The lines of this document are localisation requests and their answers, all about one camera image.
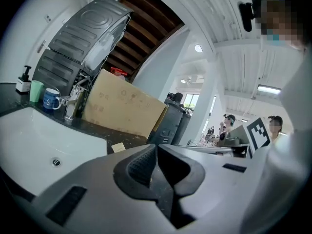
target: ceiling light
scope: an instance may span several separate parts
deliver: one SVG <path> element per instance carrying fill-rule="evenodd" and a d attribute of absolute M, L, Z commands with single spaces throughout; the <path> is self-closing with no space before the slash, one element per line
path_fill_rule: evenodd
<path fill-rule="evenodd" d="M 195 46 L 195 50 L 200 53 L 203 52 L 202 48 L 198 44 Z"/>
<path fill-rule="evenodd" d="M 265 85 L 258 85 L 258 91 L 278 95 L 281 92 L 281 89 L 270 87 L 270 86 L 265 86 Z"/>

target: black countertop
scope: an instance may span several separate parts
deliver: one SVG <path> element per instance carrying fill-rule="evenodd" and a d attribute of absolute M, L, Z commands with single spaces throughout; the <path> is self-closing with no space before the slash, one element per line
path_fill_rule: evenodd
<path fill-rule="evenodd" d="M 54 110 L 51 113 L 47 113 L 44 111 L 42 101 L 39 101 L 38 103 L 29 102 L 29 95 L 19 94 L 15 90 L 15 83 L 0 83 L 0 117 L 26 107 L 34 108 L 45 116 L 64 126 L 82 132 L 84 134 L 92 135 L 106 140 L 107 154 L 113 154 L 114 151 L 112 149 L 112 145 L 121 142 L 124 144 L 126 149 L 146 144 L 145 137 L 98 126 L 89 123 L 81 118 L 75 118 L 69 123 L 63 118 L 64 107 L 61 107 L 63 108 L 62 110 L 59 109 Z"/>

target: sink drain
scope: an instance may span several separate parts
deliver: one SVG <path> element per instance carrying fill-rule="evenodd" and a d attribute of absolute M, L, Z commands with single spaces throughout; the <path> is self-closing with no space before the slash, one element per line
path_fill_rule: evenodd
<path fill-rule="evenodd" d="M 51 165 L 53 167 L 58 167 L 62 164 L 61 160 L 59 158 L 53 158 L 51 159 Z"/>

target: mug handle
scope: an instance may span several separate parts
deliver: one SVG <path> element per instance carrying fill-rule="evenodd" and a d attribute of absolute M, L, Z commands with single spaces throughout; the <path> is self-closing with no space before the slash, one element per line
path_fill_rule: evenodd
<path fill-rule="evenodd" d="M 52 109 L 54 109 L 54 110 L 59 109 L 59 108 L 61 107 L 61 103 L 60 103 L 60 101 L 59 101 L 59 97 L 55 97 L 55 99 L 58 100 L 58 107 L 52 108 Z"/>

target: wooden staircase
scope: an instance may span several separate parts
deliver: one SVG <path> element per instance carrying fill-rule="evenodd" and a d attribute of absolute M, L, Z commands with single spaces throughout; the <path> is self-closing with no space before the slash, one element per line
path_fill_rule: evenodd
<path fill-rule="evenodd" d="M 119 0 L 134 12 L 124 37 L 109 54 L 104 68 L 126 72 L 132 82 L 144 61 L 169 36 L 184 25 L 181 19 L 161 0 Z"/>

